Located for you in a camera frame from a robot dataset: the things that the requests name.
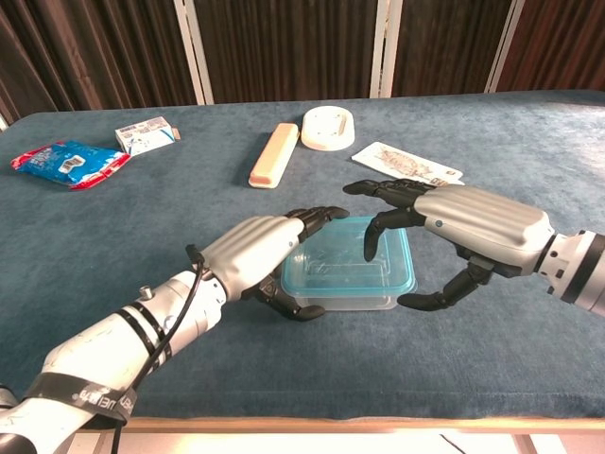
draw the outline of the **small box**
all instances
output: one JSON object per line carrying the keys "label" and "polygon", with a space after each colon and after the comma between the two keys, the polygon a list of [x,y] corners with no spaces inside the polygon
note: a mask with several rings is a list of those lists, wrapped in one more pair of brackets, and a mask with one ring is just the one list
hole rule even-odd
{"label": "small box", "polygon": [[130,156],[175,142],[172,127],[163,116],[115,130],[115,137],[122,150]]}
{"label": "small box", "polygon": [[335,219],[310,236],[285,260],[282,288],[300,306],[326,310],[381,310],[416,290],[405,229],[386,230],[372,262],[363,239],[372,218]]}

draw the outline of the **robotic arm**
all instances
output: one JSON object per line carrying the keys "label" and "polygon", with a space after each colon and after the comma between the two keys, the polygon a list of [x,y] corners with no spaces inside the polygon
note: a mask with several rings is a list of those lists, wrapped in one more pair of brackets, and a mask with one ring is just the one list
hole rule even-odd
{"label": "robotic arm", "polygon": [[[141,288],[134,303],[53,349],[23,403],[17,405],[0,387],[0,454],[50,454],[87,424],[125,423],[136,401],[133,382],[147,373],[148,359],[157,356],[151,373],[215,326],[225,303],[256,297],[294,320],[321,315],[321,307],[300,308],[274,279],[300,243],[326,222],[348,215],[318,207],[249,218],[201,253],[188,248],[196,272]],[[156,352],[188,304],[174,336]]]}
{"label": "robotic arm", "polygon": [[378,213],[368,226],[366,260],[375,256],[385,229],[423,226],[452,242],[458,256],[468,261],[467,268],[442,291],[402,295],[397,300],[402,306],[443,309],[488,284],[494,273],[510,278],[538,272],[549,281],[549,294],[605,316],[603,235],[586,231],[575,236],[556,234],[544,211],[471,186],[364,180],[343,190],[396,207]]}

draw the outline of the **curtain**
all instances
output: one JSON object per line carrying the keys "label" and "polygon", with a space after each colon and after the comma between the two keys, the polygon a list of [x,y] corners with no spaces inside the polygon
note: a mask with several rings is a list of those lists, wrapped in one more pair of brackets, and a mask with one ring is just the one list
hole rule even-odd
{"label": "curtain", "polygon": [[485,90],[510,0],[404,0],[392,96]]}
{"label": "curtain", "polygon": [[215,102],[367,97],[376,0],[196,0]]}
{"label": "curtain", "polygon": [[605,1],[526,0],[498,91],[605,90]]}
{"label": "curtain", "polygon": [[0,114],[195,104],[172,0],[3,0]]}

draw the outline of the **blue felt surface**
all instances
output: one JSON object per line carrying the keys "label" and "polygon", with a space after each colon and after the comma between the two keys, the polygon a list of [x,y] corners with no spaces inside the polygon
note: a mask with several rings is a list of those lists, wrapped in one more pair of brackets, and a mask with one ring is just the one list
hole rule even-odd
{"label": "blue felt surface", "polygon": [[[298,145],[281,184],[247,178],[275,125],[318,104],[349,109],[356,140],[340,152]],[[162,114],[182,140],[132,159],[94,189],[19,174],[11,158],[54,140],[115,146],[113,130]],[[605,232],[605,94],[532,92],[38,113],[0,135],[0,381],[22,393],[58,343],[187,267],[258,214],[381,201],[341,187],[383,176],[350,161],[381,141],[464,172],[467,184],[540,206],[555,228]],[[464,264],[444,240],[408,231],[419,290]],[[253,301],[147,378],[146,416],[605,414],[605,320],[545,293],[538,276],[492,283],[456,307],[330,313],[293,323]]]}

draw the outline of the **snack bag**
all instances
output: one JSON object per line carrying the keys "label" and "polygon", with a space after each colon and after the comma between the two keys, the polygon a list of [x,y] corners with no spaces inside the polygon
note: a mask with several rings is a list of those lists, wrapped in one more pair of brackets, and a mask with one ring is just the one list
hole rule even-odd
{"label": "snack bag", "polygon": [[57,142],[33,149],[13,159],[18,172],[65,184],[72,190],[87,189],[107,180],[130,158],[119,149],[89,147],[80,142]]}

